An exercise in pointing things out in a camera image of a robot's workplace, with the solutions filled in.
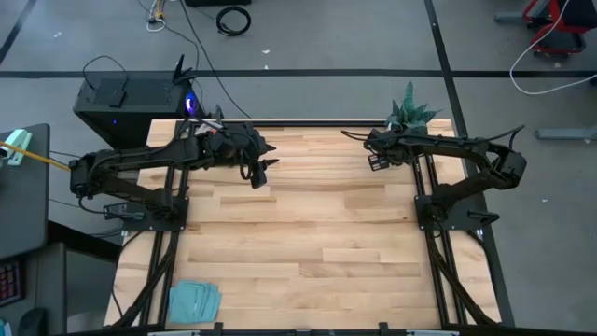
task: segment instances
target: white wire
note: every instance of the white wire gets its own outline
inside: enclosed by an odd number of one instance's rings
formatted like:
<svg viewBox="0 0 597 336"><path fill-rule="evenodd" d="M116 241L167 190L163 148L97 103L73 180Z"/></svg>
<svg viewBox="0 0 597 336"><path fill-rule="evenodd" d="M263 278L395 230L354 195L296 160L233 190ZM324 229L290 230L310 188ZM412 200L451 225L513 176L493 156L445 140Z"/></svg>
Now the white wire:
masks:
<svg viewBox="0 0 597 336"><path fill-rule="evenodd" d="M579 80L579 81L576 81L576 82L573 82L573 83L570 83L570 84L562 85L562 86L557 87L557 88L553 88L553 89L549 89L549 90L545 90L545 91L539 91L539 92L528 92L528 91L525 91L525 90L521 89L521 87L516 83L516 80L514 80L514 74L513 74L514 67L516 67L516 65L521 61L522 57L524 57L524 55L526 55L526 53L529 52L529 50L531 50L537 43L541 42L541 40L543 40L544 38L546 38L558 26L558 23L560 23L560 21L562 20L563 12L566 10L566 7L568 6L569 2L570 2L570 0L566 0L566 3L563 5L562 11L560 12L560 17L556 20L556 22L553 25L553 27L551 27L551 29L549 29L549 31L545 35L541 36L541 38L539 38L538 40L536 40L531 45L531 47L527 48L527 50L525 50L522 53L522 55L518 58L518 60L516 60L516 62L514 62L514 64L512 64L512 67L510 68L510 79L512 79L512 83L514 83L514 86L520 92L522 92L524 94L528 94L528 95L546 94L546 93L551 93L551 92L554 92L554 91L557 91L557 90L570 88L570 87L573 87L575 85L582 84L582 83L588 82L588 81L590 81L590 80L592 80L594 78L597 78L597 75L593 75L591 77L588 77L588 78L585 78L585 79L582 79L582 80Z"/></svg>
<svg viewBox="0 0 597 336"><path fill-rule="evenodd" d="M158 0L153 0L153 4L151 4L151 9L149 9L149 12L151 13L151 15L153 15L153 8L156 7L157 3L158 3ZM147 15L146 16L146 21L147 21L146 29L147 29L148 32L150 32L150 33L156 33L156 32L161 31L162 29L166 28L166 20L160 19L158 17L154 17L154 20L157 21L157 22L161 22L161 27L158 28L158 29L151 29L151 28L149 28L149 19L150 19L150 17Z"/></svg>

